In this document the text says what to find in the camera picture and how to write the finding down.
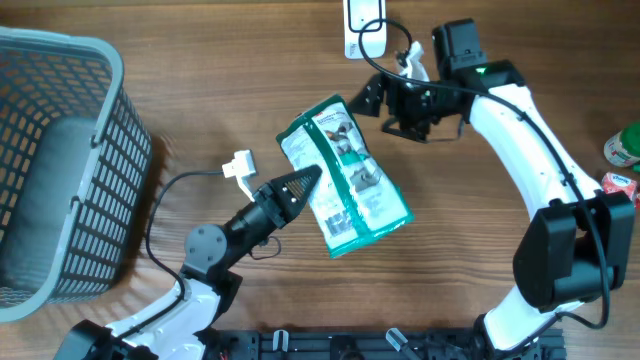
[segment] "product package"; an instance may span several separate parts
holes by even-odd
[[[276,140],[295,170],[314,164],[322,168],[309,203],[331,258],[373,244],[413,221],[340,96],[298,116]]]
[[[640,206],[638,201],[638,183],[635,180],[608,172],[602,179],[602,189],[607,194],[622,191],[633,201],[636,209]]]

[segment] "wooden surface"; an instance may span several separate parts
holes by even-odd
[[[638,2],[390,1],[427,49],[431,28],[473,17],[490,59],[512,60],[538,109],[574,159],[594,177],[610,170],[604,142],[638,120]],[[142,237],[159,183],[180,172],[217,169],[251,148],[260,176],[291,170],[274,138],[300,111],[332,93],[357,93],[374,71],[343,55],[342,5],[334,3],[190,5],[0,10],[0,24],[90,35],[111,42],[126,66],[125,87],[154,134],[154,168],[132,242]],[[390,32],[387,53],[405,46]],[[383,60],[391,65],[390,59]],[[416,220],[374,246],[329,260],[310,210],[278,236],[276,259],[243,259],[244,283],[220,329],[424,329],[468,326],[513,284],[511,260],[528,217],[518,191],[473,129],[457,143],[421,145],[384,135],[384,119],[357,117],[375,159],[401,187]],[[457,119],[435,135],[447,136]],[[247,202],[233,180],[188,179],[165,197],[152,248],[178,269],[183,240],[201,223],[224,223]],[[571,321],[571,359],[634,359],[640,350],[640,245],[627,280],[613,293],[609,326]],[[0,325],[1,359],[50,358],[78,321],[131,315],[171,286],[144,254],[123,281],[88,304],[47,306]],[[599,303],[581,311],[599,316]]]

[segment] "cable plug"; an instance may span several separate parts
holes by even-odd
[[[248,181],[249,177],[258,173],[253,162],[251,150],[240,150],[233,153],[233,160],[222,165],[222,171],[224,172],[225,178],[235,176],[240,190],[242,190],[251,201],[255,201]]]

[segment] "green stripe on package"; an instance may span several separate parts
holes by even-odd
[[[298,116],[276,140],[295,170],[322,168],[309,204],[331,258],[373,244],[413,221],[400,190],[369,154],[340,96]]]

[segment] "gray plastic bin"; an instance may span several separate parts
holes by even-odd
[[[151,163],[123,76],[102,40],[0,27],[0,322],[112,285]]]

